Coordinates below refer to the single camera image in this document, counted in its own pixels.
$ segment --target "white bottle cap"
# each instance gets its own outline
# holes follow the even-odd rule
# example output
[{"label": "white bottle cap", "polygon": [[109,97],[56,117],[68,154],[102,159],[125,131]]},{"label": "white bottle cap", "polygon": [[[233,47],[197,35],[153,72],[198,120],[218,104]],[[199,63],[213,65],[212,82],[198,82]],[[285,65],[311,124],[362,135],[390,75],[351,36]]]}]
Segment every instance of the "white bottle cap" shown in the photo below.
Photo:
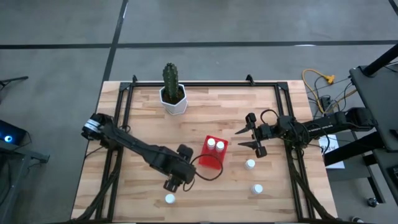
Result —
[{"label": "white bottle cap", "polygon": [[207,148],[208,149],[214,149],[214,147],[216,146],[216,141],[212,138],[209,138],[207,140]]},{"label": "white bottle cap", "polygon": [[167,203],[172,204],[175,202],[175,197],[172,194],[168,194],[168,195],[166,195],[165,200]]},{"label": "white bottle cap", "polygon": [[219,141],[216,145],[216,150],[218,152],[222,152],[224,150],[224,143],[222,141]]},{"label": "white bottle cap", "polygon": [[253,169],[255,165],[256,165],[256,162],[254,162],[254,160],[252,160],[252,159],[249,159],[244,163],[244,166],[246,169]]},{"label": "white bottle cap", "polygon": [[251,188],[253,194],[260,194],[262,192],[262,186],[260,184],[254,184]]}]

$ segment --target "green cactus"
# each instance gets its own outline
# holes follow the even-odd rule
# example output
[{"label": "green cactus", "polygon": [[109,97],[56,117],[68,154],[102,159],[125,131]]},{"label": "green cactus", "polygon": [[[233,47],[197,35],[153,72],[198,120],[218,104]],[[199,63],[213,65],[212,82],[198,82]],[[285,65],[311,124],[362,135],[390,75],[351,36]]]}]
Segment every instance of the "green cactus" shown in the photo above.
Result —
[{"label": "green cactus", "polygon": [[165,92],[172,101],[177,100],[178,71],[173,63],[168,63],[163,69]]}]

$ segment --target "wooden tabletop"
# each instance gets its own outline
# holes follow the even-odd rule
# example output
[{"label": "wooden tabletop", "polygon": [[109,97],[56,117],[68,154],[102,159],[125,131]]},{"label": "wooden tabletop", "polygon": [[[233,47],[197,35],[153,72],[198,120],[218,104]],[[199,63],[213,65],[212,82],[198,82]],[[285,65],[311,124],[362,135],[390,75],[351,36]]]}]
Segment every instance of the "wooden tabletop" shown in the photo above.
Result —
[{"label": "wooden tabletop", "polygon": [[[287,81],[298,121],[312,119],[307,94],[302,81]],[[98,113],[114,115],[120,82],[104,82],[98,104]],[[206,135],[229,141],[220,178],[207,182],[196,177],[191,191],[182,186],[174,194],[174,204],[164,200],[169,194],[163,189],[166,177],[151,169],[143,159],[125,149],[116,198],[115,222],[288,222],[297,221],[287,168],[284,143],[280,139],[263,141],[268,155],[256,158],[254,151],[239,146],[250,141],[251,133],[235,135],[245,125],[244,117],[253,112],[259,120],[265,109],[277,111],[274,89],[271,87],[186,87],[188,108],[183,115],[172,116],[159,101],[158,87],[135,88],[129,116],[130,134],[148,144],[167,146],[176,150],[186,144],[201,152]],[[266,113],[264,120],[275,123],[275,115]],[[91,142],[87,153],[96,149]],[[90,155],[83,166],[72,218],[78,217],[91,203],[100,189],[106,150]],[[254,159],[256,166],[246,170],[244,163]],[[319,148],[305,149],[310,188],[328,212],[336,216],[325,165]],[[197,171],[214,177],[217,170],[195,164]],[[254,184],[264,191],[253,195]],[[301,194],[303,212],[307,213]]]}]

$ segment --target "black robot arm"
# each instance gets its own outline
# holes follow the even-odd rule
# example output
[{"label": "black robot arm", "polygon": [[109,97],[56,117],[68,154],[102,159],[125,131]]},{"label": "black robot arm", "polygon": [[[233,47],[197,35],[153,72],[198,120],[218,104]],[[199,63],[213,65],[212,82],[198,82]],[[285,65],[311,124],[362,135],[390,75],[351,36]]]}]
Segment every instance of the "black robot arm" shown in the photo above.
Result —
[{"label": "black robot arm", "polygon": [[377,125],[370,111],[366,108],[351,108],[347,112],[336,112],[328,116],[299,123],[292,116],[278,116],[274,125],[267,123],[256,127],[256,115],[249,113],[246,116],[246,126],[236,134],[252,131],[254,141],[241,142],[256,151],[258,158],[267,155],[266,148],[260,141],[272,138],[281,138],[290,142],[293,147],[305,148],[315,138],[326,134],[333,134],[344,130],[369,131]]},{"label": "black robot arm", "polygon": [[142,156],[149,166],[169,177],[164,184],[168,191],[176,192],[179,185],[193,180],[196,171],[190,164],[193,151],[183,144],[178,153],[165,146],[148,145],[115,126],[112,117],[100,113],[93,114],[82,130],[83,137],[100,140],[107,149],[122,145]]}]

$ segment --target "red box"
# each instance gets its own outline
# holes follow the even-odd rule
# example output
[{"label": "red box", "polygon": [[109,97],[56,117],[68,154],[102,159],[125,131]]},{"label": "red box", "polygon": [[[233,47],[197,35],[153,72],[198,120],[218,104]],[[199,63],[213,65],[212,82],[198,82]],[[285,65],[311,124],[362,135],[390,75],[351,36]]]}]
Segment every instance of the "red box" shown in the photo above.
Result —
[{"label": "red box", "polygon": [[[216,144],[219,141],[222,141],[224,143],[224,150],[222,152],[217,152],[216,148],[209,150],[209,148],[207,147],[207,140],[209,138],[213,138],[216,141]],[[227,140],[216,138],[214,136],[206,136],[205,143],[201,149],[201,155],[203,155],[203,154],[214,155],[220,159],[221,163],[223,163],[227,147],[228,147]],[[211,156],[202,156],[201,158],[199,158],[199,164],[202,166],[212,168],[212,169],[218,169],[218,170],[221,169],[220,163],[214,157],[211,157]]]}]

